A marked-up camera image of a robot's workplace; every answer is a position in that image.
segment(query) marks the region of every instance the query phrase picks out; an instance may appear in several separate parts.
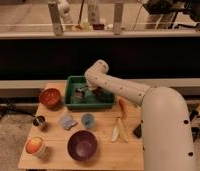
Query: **green plastic bin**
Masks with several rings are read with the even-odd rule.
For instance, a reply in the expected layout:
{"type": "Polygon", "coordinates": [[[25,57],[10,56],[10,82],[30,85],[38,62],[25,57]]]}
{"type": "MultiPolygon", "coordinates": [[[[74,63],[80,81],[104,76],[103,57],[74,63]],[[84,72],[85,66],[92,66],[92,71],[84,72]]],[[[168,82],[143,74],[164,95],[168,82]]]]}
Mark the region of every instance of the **green plastic bin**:
{"type": "Polygon", "coordinates": [[[113,93],[103,89],[105,100],[103,102],[99,101],[96,96],[87,90],[85,93],[85,98],[80,100],[74,97],[74,92],[77,88],[85,87],[86,80],[84,76],[69,76],[67,80],[66,90],[65,90],[65,100],[64,103],[69,110],[77,109],[107,109],[111,108],[115,103],[115,96],[113,93]]]}

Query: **cup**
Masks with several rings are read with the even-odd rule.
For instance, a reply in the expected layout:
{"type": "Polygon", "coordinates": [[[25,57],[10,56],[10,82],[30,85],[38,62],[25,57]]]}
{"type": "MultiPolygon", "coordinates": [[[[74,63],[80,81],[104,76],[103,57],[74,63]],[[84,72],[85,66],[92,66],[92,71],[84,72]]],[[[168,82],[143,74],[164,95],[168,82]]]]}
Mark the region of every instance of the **cup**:
{"type": "Polygon", "coordinates": [[[94,126],[94,116],[90,113],[84,114],[81,118],[81,122],[86,129],[91,129],[94,126]]]}
{"type": "Polygon", "coordinates": [[[46,126],[46,120],[45,117],[40,115],[37,116],[33,119],[33,125],[37,128],[39,128],[40,130],[43,130],[46,126]]]}
{"type": "Polygon", "coordinates": [[[41,137],[33,137],[29,139],[25,146],[26,152],[40,159],[47,156],[46,146],[41,137]]]}

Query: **black cup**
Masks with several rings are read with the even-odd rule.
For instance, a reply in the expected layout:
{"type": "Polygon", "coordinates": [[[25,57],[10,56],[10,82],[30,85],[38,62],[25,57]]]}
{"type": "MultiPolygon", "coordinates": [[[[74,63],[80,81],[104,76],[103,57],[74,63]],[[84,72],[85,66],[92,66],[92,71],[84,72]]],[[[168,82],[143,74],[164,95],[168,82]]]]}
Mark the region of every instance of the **black cup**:
{"type": "Polygon", "coordinates": [[[46,126],[45,117],[40,115],[33,119],[33,125],[38,127],[40,130],[44,129],[46,126]]]}

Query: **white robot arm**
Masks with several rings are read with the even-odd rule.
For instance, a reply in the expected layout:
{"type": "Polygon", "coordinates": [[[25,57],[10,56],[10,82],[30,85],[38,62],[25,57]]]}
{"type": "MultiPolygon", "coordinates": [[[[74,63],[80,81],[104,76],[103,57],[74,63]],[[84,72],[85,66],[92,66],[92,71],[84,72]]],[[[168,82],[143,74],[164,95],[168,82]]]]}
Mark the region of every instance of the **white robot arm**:
{"type": "Polygon", "coordinates": [[[65,24],[73,23],[70,15],[70,5],[67,0],[58,0],[58,10],[65,24]]]}
{"type": "Polygon", "coordinates": [[[196,171],[194,145],[184,98],[168,87],[150,87],[106,75],[98,60],[86,72],[90,90],[102,87],[141,106],[145,171],[196,171]]]}

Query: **black wall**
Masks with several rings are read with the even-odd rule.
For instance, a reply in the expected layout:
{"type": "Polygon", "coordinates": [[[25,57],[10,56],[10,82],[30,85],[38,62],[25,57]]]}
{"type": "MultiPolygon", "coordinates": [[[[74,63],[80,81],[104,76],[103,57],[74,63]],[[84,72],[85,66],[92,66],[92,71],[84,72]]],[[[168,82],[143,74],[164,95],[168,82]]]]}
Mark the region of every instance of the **black wall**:
{"type": "Polygon", "coordinates": [[[66,79],[97,59],[122,78],[200,77],[200,37],[0,40],[0,80],[66,79]]]}

